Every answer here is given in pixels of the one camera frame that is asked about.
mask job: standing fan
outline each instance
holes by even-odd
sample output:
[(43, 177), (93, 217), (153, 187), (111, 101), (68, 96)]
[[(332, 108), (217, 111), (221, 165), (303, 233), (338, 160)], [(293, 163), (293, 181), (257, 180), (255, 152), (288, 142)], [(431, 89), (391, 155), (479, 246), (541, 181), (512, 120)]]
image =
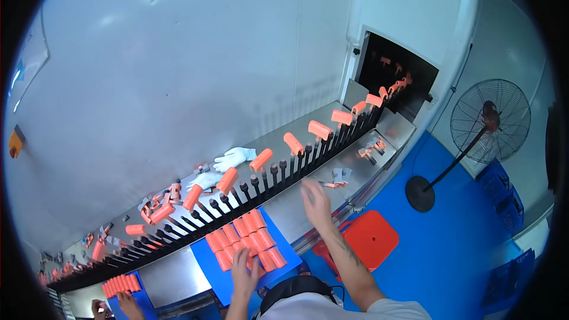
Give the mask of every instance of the standing fan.
[(431, 210), (435, 204), (432, 187), (440, 182), (464, 156), (488, 164), (494, 158), (510, 158), (528, 136), (531, 113), (521, 89), (503, 79), (475, 84), (460, 97), (452, 110), (452, 140), (460, 155), (434, 181), (416, 175), (407, 181), (405, 194), (413, 209)]

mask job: white glove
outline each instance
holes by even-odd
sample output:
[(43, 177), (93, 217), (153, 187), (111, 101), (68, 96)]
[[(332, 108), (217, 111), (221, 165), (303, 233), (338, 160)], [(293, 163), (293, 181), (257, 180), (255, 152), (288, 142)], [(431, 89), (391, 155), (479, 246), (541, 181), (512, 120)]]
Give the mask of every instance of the white glove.
[(202, 187), (203, 190), (215, 187), (217, 183), (221, 181), (221, 177), (222, 175), (217, 173), (198, 174), (196, 179), (188, 183), (188, 185), (186, 186), (186, 191), (189, 191), (194, 186), (194, 184), (199, 185), (200, 187)]
[(257, 151), (254, 148), (235, 147), (224, 153), (224, 157), (217, 157), (217, 162), (213, 168), (217, 172), (225, 173), (229, 167), (237, 167), (245, 161), (252, 161), (257, 158)]

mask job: hand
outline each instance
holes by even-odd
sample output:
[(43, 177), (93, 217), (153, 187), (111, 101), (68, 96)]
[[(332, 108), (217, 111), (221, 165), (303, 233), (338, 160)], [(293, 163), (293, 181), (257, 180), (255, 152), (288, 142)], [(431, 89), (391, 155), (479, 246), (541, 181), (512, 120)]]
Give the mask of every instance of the hand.
[(318, 233), (336, 228), (332, 222), (330, 197), (316, 181), (304, 179), (301, 187), (306, 217)]
[(257, 281), (259, 281), (259, 262), (256, 259), (253, 259), (251, 273), (247, 271), (249, 251), (248, 248), (238, 249), (233, 255), (233, 266), (231, 267), (233, 296), (238, 297), (238, 301), (245, 303), (251, 299), (251, 294), (255, 291)]
[(186, 186), (186, 191), (189, 191), (194, 186), (194, 184), (199, 185), (200, 187), (202, 187), (203, 190), (206, 190), (207, 188), (215, 187), (217, 185), (217, 183), (219, 183), (219, 181), (221, 181), (221, 177), (223, 177), (223, 176), (221, 174), (217, 174), (217, 173), (201, 173), (201, 174), (198, 174), (196, 179), (194, 179), (193, 181), (188, 183), (188, 185)]
[(224, 157), (217, 157), (214, 161), (213, 169), (217, 172), (225, 173), (229, 167), (237, 167), (245, 161), (252, 161), (257, 158), (257, 151), (254, 148), (235, 147), (225, 152)]
[(93, 317), (95, 320), (104, 320), (111, 316), (110, 309), (107, 308), (105, 303), (97, 299), (94, 299), (91, 302), (91, 311), (93, 311)]
[(127, 293), (118, 292), (118, 305), (129, 320), (145, 320), (146, 317), (138, 307), (137, 300)]

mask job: blue mat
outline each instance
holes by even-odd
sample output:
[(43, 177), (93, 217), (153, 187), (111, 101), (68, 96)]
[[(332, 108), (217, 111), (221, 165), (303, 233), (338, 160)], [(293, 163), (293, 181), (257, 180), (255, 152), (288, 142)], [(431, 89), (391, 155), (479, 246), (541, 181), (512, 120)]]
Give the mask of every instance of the blue mat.
[[(277, 268), (269, 272), (259, 279), (257, 288), (267, 286), (277, 278), (288, 273), (301, 263), (300, 257), (294, 252), (293, 248), (288, 244), (285, 237), (281, 234), (276, 225), (269, 218), (262, 207), (259, 208), (261, 214), (267, 223), (267, 229), (276, 242), (276, 246), (283, 255), (287, 264), (282, 268)], [(202, 268), (205, 278), (210, 282), (213, 291), (223, 305), (231, 303), (231, 294), (233, 294), (233, 279), (231, 278), (231, 271), (222, 271), (215, 254), (212, 252), (205, 238), (191, 245), (197, 263)]]
[[(154, 312), (154, 307), (152, 306), (150, 299), (148, 299), (148, 295), (146, 295), (144, 284), (142, 284), (142, 281), (140, 281), (138, 271), (134, 271), (128, 274), (134, 274), (138, 279), (140, 288), (142, 288), (141, 291), (134, 292), (132, 296), (137, 300), (138, 306), (142, 310), (142, 313), (144, 313), (146, 320), (158, 320), (158, 316), (156, 316), (156, 312)], [(110, 310), (113, 312), (115, 319), (129, 320), (128, 317), (126, 317), (126, 315), (124, 315), (122, 312), (121, 307), (118, 305), (118, 298), (116, 296), (108, 299), (107, 302), (109, 302)]]

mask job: white t-shirt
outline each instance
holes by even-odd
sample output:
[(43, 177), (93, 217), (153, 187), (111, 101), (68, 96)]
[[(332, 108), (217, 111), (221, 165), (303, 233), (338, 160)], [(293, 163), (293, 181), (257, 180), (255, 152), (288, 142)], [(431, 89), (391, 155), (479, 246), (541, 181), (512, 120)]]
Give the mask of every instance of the white t-shirt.
[(317, 293), (301, 293), (274, 303), (260, 320), (431, 320), (426, 310), (416, 301), (380, 299), (369, 306), (366, 313), (344, 310)]

